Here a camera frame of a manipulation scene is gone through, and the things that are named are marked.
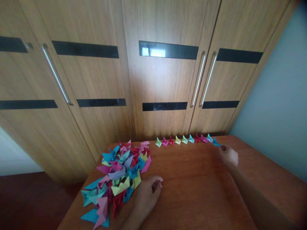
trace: wooden wardrobe door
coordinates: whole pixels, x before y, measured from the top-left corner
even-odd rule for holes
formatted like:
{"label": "wooden wardrobe door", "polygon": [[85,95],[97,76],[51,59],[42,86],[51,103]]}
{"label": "wooden wardrobe door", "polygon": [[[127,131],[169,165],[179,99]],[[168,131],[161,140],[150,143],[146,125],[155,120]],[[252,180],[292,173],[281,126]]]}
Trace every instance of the wooden wardrobe door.
{"label": "wooden wardrobe door", "polygon": [[224,134],[288,3],[221,2],[190,133]]}
{"label": "wooden wardrobe door", "polygon": [[[219,3],[122,1],[139,140],[188,132],[193,113],[186,117],[188,99],[197,80],[194,68],[197,72],[202,53],[208,51]],[[205,39],[199,49],[202,33]]]}
{"label": "wooden wardrobe door", "polygon": [[18,1],[0,11],[1,127],[55,181],[86,179],[95,161]]}
{"label": "wooden wardrobe door", "polygon": [[36,0],[36,4],[98,151],[109,143],[133,139],[120,0]]}

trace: wooden table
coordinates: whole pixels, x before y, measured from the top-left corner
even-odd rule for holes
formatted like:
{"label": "wooden table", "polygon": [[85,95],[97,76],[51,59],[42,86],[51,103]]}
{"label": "wooden table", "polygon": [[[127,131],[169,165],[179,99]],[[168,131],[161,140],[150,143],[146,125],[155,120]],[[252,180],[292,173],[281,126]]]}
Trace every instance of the wooden table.
{"label": "wooden table", "polygon": [[[239,153],[240,169],[247,172],[251,181],[260,191],[264,191],[273,204],[299,224],[301,219],[298,213],[304,208],[306,183],[235,136],[219,136],[216,139],[221,144],[231,145]],[[149,145],[151,166],[146,173],[141,174],[141,178],[160,175],[164,182],[157,205],[141,229],[256,229],[213,144],[189,142],[187,145],[169,144],[158,148],[155,142],[151,141]],[[133,142],[132,147],[135,146],[140,146],[140,142]],[[96,167],[101,165],[101,160],[102,157]],[[103,176],[94,168],[83,187]],[[272,189],[276,188],[276,183],[282,191]],[[285,183],[290,183],[293,189],[289,189],[289,184]],[[137,189],[115,219],[112,219],[113,207],[109,205],[110,229],[120,228],[132,210],[136,193]],[[93,204],[83,207],[83,197],[79,192],[58,229],[93,229],[92,223],[80,219],[93,208]]]}

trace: wardrobe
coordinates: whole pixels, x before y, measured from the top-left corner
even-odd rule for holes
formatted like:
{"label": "wardrobe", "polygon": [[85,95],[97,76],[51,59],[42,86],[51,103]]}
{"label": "wardrobe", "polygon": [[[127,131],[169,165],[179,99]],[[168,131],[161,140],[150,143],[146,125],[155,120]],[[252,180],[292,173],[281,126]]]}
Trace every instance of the wardrobe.
{"label": "wardrobe", "polygon": [[292,0],[3,0],[1,127],[55,181],[107,144],[228,134]]}

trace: metal door handle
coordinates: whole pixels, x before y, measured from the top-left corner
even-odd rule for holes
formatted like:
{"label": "metal door handle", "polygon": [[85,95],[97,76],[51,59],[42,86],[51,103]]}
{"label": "metal door handle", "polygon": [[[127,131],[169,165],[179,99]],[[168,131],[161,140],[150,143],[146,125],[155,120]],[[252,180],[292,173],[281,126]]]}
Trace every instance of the metal door handle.
{"label": "metal door handle", "polygon": [[54,76],[55,80],[57,81],[57,84],[58,84],[58,86],[59,86],[59,88],[60,88],[60,90],[61,90],[61,92],[62,92],[62,94],[63,94],[63,97],[64,97],[66,103],[69,104],[69,105],[74,105],[74,104],[72,104],[72,103],[70,102],[70,100],[69,100],[69,98],[68,98],[68,96],[67,96],[67,94],[66,94],[65,88],[64,88],[64,86],[63,86],[63,84],[62,84],[62,82],[61,82],[61,79],[59,78],[59,75],[58,75],[58,73],[57,73],[57,70],[55,69],[55,67],[54,67],[54,65],[53,65],[53,62],[52,62],[52,59],[51,59],[50,56],[49,56],[49,53],[48,53],[48,46],[47,46],[46,43],[44,43],[44,44],[42,45],[42,50],[43,50],[43,53],[44,53],[44,55],[45,55],[45,58],[46,58],[46,60],[47,60],[47,62],[48,62],[48,64],[49,64],[49,67],[50,67],[50,69],[51,69],[51,71],[52,71],[52,73],[53,73],[53,76]]}
{"label": "metal door handle", "polygon": [[215,61],[216,61],[216,58],[217,58],[217,53],[215,51],[213,52],[213,56],[214,56],[214,60],[213,60],[212,68],[211,68],[211,71],[210,71],[208,83],[207,83],[207,86],[206,86],[205,94],[204,94],[204,97],[201,100],[201,103],[200,103],[199,107],[202,107],[202,105],[204,104],[204,101],[205,101],[205,96],[206,96],[206,93],[207,93],[208,85],[209,85],[210,78],[211,78],[211,75],[212,75],[212,72],[213,72],[213,68],[214,68],[214,64],[215,64]]}
{"label": "metal door handle", "polygon": [[203,51],[203,53],[202,53],[201,55],[204,55],[204,58],[203,58],[203,60],[202,60],[201,71],[200,71],[199,76],[198,76],[198,81],[197,81],[197,85],[196,85],[196,88],[195,88],[195,94],[194,94],[193,102],[192,102],[192,104],[191,104],[191,108],[193,108],[193,106],[194,106],[194,104],[195,104],[196,95],[197,95],[197,90],[198,90],[199,83],[200,83],[200,81],[201,81],[201,76],[202,76],[203,69],[204,69],[204,64],[205,64],[205,59],[206,59],[206,52]]}

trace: floor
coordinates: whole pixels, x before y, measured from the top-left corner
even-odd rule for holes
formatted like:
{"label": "floor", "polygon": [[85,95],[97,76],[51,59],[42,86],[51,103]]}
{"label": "floor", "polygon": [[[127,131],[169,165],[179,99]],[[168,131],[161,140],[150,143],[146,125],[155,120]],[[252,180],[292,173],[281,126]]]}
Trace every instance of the floor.
{"label": "floor", "polygon": [[59,185],[44,172],[0,177],[1,229],[57,229],[83,183]]}

